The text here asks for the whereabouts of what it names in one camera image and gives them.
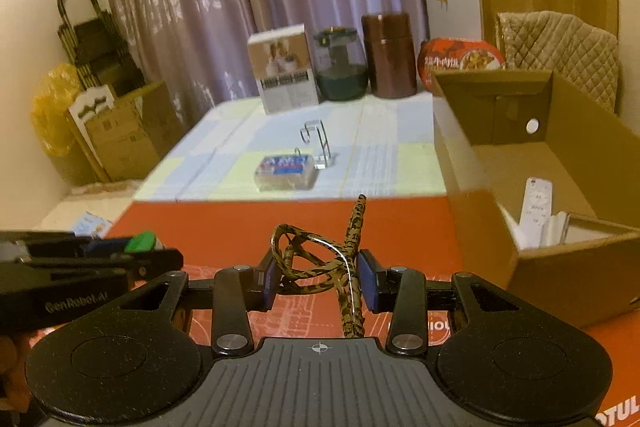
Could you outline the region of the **person's hand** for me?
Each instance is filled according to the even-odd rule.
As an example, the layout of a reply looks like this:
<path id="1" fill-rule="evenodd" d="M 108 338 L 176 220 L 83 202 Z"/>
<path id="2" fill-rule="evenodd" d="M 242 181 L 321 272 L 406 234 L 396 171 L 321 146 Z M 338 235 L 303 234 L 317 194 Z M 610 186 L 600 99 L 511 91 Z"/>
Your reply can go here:
<path id="1" fill-rule="evenodd" d="M 29 392 L 25 364 L 35 333 L 1 337 L 1 410 L 26 413 L 32 395 Z"/>

